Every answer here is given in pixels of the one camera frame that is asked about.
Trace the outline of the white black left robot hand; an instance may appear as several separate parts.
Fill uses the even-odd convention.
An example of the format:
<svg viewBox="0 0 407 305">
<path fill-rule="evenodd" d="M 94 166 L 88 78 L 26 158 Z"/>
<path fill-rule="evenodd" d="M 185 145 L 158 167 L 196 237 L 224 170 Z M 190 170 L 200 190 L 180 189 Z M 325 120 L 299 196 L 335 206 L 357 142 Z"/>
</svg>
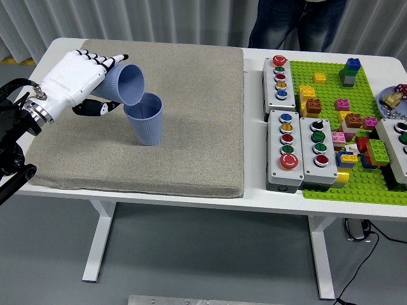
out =
<svg viewBox="0 0 407 305">
<path fill-rule="evenodd" d="M 33 88 L 35 95 L 26 106 L 43 124 L 53 123 L 65 109 L 82 103 L 127 58 L 127 54 L 107 58 L 87 50 L 70 51 Z"/>
</svg>

